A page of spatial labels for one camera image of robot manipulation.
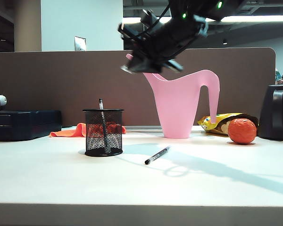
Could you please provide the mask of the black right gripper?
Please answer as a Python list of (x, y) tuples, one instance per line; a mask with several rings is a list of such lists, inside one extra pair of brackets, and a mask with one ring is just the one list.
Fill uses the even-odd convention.
[(141, 41), (126, 55), (128, 62), (121, 69), (128, 73), (161, 73), (164, 67), (181, 72), (183, 66), (173, 60), (198, 37), (206, 37), (208, 23), (198, 15), (173, 17), (160, 28), (142, 35)]

